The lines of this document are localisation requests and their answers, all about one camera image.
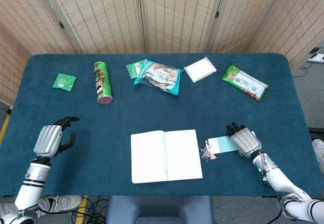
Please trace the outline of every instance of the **woven screen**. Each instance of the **woven screen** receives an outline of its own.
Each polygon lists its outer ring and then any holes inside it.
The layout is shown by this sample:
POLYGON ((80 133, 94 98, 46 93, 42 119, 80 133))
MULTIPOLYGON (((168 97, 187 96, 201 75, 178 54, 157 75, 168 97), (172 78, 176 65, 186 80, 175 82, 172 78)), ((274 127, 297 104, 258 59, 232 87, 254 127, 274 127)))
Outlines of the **woven screen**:
POLYGON ((0 98, 14 104, 28 57, 0 34, 0 98))
POLYGON ((0 23, 31 55, 72 52, 40 0, 0 0, 0 23))
POLYGON ((260 27, 274 0, 226 0, 210 39, 210 52, 242 53, 260 27))
POLYGON ((204 52, 215 0, 144 0, 150 53, 204 52))
POLYGON ((312 43, 320 35, 324 35, 324 0, 279 0, 249 51, 281 53, 292 65, 316 46, 312 43))
POLYGON ((85 53, 143 53, 136 0, 56 0, 85 53))

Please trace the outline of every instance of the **pink tassel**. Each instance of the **pink tassel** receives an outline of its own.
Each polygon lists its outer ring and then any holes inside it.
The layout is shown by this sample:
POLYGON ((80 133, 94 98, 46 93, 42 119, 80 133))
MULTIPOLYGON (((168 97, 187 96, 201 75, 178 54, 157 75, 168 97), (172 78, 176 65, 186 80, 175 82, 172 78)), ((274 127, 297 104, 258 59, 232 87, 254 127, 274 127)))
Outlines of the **pink tassel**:
POLYGON ((200 149, 201 152, 202 152, 201 153, 202 154, 201 158, 202 159, 207 159, 207 161, 208 161, 209 158, 211 160, 216 159, 215 155, 212 153, 212 150, 211 150, 211 148, 209 146, 208 140, 205 140, 205 143, 206 143, 206 147, 204 149, 200 149))

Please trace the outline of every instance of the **green packet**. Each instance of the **green packet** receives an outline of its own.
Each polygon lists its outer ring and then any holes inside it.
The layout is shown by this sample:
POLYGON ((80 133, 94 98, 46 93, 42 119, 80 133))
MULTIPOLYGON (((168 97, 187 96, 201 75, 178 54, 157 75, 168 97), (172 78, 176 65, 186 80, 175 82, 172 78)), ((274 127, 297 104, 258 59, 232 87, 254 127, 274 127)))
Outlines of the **green packet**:
POLYGON ((140 74, 143 62, 144 60, 141 60, 136 63, 131 63, 126 65, 128 73, 130 74, 132 79, 137 78, 138 75, 140 74))
POLYGON ((68 74, 59 73, 52 88, 59 88, 66 91, 71 91, 76 76, 69 76, 68 74))
POLYGON ((258 101, 261 100, 265 89, 269 87, 269 85, 253 78, 233 64, 228 67, 222 80, 234 85, 236 88, 239 88, 241 91, 244 91, 258 101))

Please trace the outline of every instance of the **sneaker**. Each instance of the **sneaker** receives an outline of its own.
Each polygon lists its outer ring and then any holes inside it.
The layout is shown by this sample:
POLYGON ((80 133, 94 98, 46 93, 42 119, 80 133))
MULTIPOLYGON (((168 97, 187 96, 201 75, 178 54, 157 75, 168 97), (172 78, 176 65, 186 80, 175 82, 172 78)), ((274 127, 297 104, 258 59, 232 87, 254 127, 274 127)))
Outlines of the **sneaker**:
POLYGON ((54 200, 50 212, 73 210, 82 202, 82 196, 80 195, 50 196, 47 199, 54 200))
POLYGON ((312 143, 319 167, 324 174, 324 142, 320 139, 315 139, 312 143))

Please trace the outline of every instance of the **white robotic arm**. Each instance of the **white robotic arm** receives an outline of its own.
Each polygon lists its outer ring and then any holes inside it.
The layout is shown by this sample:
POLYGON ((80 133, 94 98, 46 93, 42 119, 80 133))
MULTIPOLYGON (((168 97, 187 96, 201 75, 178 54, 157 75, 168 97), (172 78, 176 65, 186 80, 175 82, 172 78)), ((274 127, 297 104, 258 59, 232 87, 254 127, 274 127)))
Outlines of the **white robotic arm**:
POLYGON ((324 224, 324 202, 313 200, 307 193, 295 186, 276 166, 266 153, 262 153, 261 142, 244 125, 227 126, 227 135, 245 157, 251 157, 253 164, 262 172, 263 184, 275 192, 290 193, 278 203, 284 216, 291 220, 307 220, 324 224))
POLYGON ((79 118, 67 116, 54 125, 44 126, 39 133, 34 152, 37 159, 30 162, 23 184, 17 195, 15 205, 17 214, 8 214, 0 218, 0 224, 33 224, 37 221, 38 200, 51 169, 51 158, 71 148, 75 142, 75 132, 71 133, 70 142, 61 145, 61 137, 70 122, 79 118))

